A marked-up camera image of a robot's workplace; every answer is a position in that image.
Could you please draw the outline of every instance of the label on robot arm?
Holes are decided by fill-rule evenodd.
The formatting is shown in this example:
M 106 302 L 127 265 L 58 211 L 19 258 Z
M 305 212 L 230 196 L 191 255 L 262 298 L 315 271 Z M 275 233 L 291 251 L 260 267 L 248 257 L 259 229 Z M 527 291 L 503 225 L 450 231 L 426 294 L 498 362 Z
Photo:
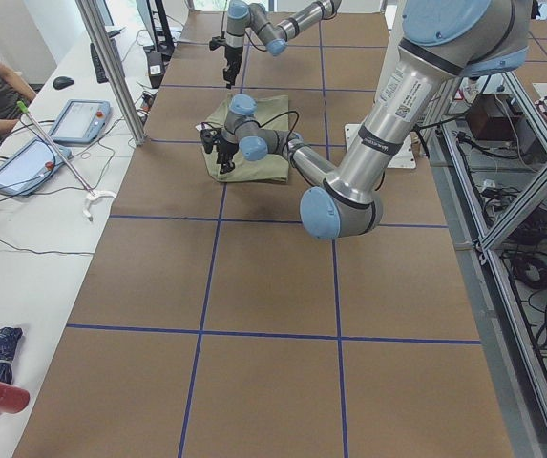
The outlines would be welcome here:
M 405 77 L 403 72 L 396 69 L 379 98 L 388 107 L 388 113 L 412 123 L 419 115 L 418 109 L 428 97 L 431 89 L 432 84 L 418 78 Z M 394 104 L 392 106 L 389 102 L 393 98 Z

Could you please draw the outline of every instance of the tablet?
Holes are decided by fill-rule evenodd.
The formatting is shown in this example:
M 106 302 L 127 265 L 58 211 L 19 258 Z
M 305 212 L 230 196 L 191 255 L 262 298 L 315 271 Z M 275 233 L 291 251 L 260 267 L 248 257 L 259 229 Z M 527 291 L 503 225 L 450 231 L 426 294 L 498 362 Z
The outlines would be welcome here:
M 49 135 L 62 145 L 87 145 L 101 134 L 110 113 L 110 103 L 103 100 L 69 100 Z
M 64 157 L 72 150 L 59 146 Z M 33 139 L 10 156 L 0 166 L 0 194 L 27 196 L 38 189 L 63 165 L 63 161 L 49 145 Z

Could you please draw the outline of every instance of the wall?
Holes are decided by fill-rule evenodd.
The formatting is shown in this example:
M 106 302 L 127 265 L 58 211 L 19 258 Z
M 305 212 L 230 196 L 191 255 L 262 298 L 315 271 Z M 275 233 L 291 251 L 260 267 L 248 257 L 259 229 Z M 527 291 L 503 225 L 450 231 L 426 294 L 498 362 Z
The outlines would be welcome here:
M 54 61 L 58 64 L 84 31 L 84 23 L 75 0 L 23 0 L 23 2 Z
M 53 56 L 23 0 L 0 0 L 0 59 L 31 83 L 46 81 L 54 70 Z

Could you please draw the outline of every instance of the keyboard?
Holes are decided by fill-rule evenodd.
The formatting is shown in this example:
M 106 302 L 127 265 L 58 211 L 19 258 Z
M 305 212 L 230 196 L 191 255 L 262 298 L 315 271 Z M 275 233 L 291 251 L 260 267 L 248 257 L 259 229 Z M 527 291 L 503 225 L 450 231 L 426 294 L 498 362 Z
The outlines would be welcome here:
M 112 42 L 112 50 L 118 61 L 120 62 L 120 69 L 122 70 L 122 75 L 124 76 L 124 69 L 122 68 L 122 59 L 120 58 L 120 53 L 118 52 L 118 46 L 116 45 L 115 40 L 110 40 Z M 95 69 L 95 77 L 97 78 L 97 83 L 107 83 L 108 76 L 105 74 L 105 69 L 101 63 L 101 59 L 97 54 L 95 45 L 91 43 L 91 60 L 93 61 L 93 68 Z

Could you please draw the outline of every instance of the window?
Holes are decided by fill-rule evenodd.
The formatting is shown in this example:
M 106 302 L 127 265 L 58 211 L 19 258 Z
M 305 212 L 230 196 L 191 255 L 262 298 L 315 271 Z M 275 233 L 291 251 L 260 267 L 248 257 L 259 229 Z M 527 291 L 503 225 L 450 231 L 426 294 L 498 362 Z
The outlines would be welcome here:
M 259 1 L 247 1 L 245 3 L 260 3 L 266 9 L 269 10 L 269 4 L 273 3 L 269 0 L 259 0 Z M 201 11 L 222 11 L 224 10 L 224 5 L 228 7 L 227 0 L 194 0 L 195 9 Z

